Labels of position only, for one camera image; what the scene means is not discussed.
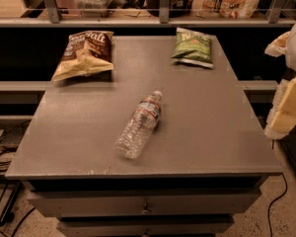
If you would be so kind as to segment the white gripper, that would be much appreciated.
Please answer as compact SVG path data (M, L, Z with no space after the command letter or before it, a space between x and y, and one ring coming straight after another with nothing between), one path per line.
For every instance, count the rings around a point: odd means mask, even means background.
M290 33L286 32L271 42L264 53L278 57L287 53L287 44ZM264 134L273 140L287 135L296 125L296 77L288 81L282 79L277 85L272 108L270 109Z

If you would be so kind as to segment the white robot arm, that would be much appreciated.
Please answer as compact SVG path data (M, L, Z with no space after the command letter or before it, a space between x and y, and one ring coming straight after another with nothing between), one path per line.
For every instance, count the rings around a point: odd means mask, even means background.
M296 126L296 24L270 43L264 53L274 57L284 55L288 74L293 76L278 84L266 119L264 134L269 139L279 140Z

